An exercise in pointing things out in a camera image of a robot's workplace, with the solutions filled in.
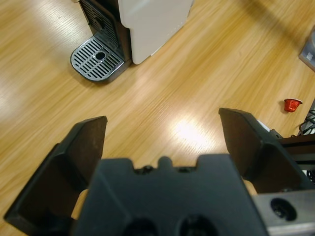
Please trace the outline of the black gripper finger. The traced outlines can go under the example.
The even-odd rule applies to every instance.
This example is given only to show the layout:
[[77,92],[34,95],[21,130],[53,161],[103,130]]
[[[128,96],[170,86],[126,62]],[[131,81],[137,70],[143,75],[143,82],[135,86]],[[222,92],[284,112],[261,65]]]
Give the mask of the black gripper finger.
[[241,177],[257,193],[307,190],[313,184],[292,156],[250,113],[220,108],[227,150]]
[[107,118],[76,123],[53,146],[4,215],[20,231],[70,231],[80,193],[102,157]]

